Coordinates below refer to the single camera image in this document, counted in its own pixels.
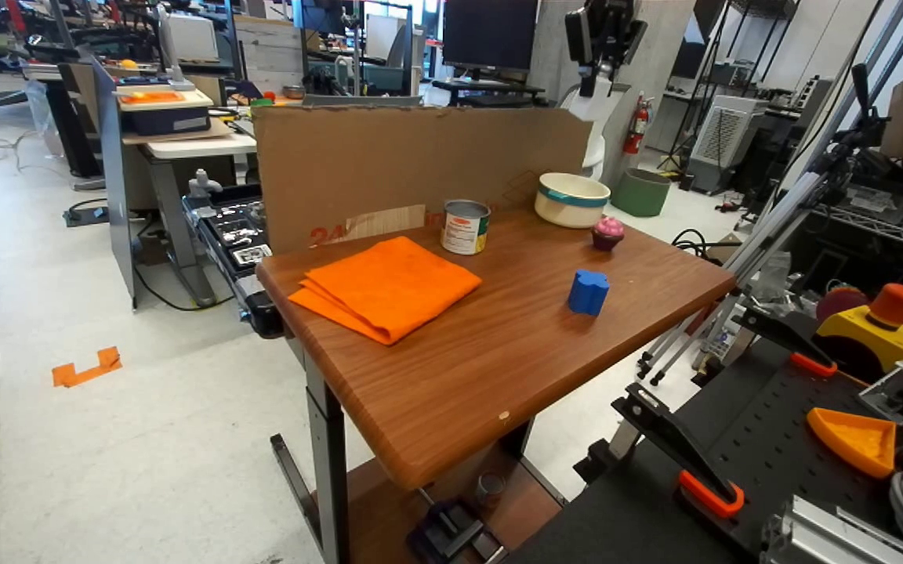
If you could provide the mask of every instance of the small bowl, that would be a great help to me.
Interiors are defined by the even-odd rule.
[[[569,230],[591,230],[600,222],[613,188],[571,172],[545,172],[540,176],[535,213],[545,222]]]

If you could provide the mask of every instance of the gray floor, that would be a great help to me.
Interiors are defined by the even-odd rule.
[[[106,230],[64,227],[95,196],[73,190],[51,148],[25,106],[0,110],[0,564],[319,561],[268,447],[282,434],[312,478],[285,341],[259,341],[231,304],[175,313],[143,298],[133,312]],[[659,220],[632,222],[669,241],[686,227],[721,237],[735,220],[671,190]],[[110,346],[122,369],[51,385],[58,365],[88,368]],[[613,437],[609,400],[627,380],[619,365],[535,420],[529,458],[566,495],[581,493],[571,463]],[[686,368],[663,395],[694,395]],[[348,437],[352,463],[366,460]]]

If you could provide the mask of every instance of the blue cube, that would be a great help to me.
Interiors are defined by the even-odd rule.
[[[569,307],[574,313],[595,316],[595,313],[601,313],[604,295],[609,295],[609,276],[601,276],[595,271],[576,271]]]

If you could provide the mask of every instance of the trash bin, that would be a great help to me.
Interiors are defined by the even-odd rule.
[[[613,205],[632,217],[663,217],[669,188],[669,176],[650,166],[637,166],[619,181],[619,190],[613,190]]]

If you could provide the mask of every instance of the orange cloth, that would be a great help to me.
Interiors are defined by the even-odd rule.
[[[380,241],[356,257],[304,273],[290,300],[393,346],[472,295],[480,280],[410,237]]]

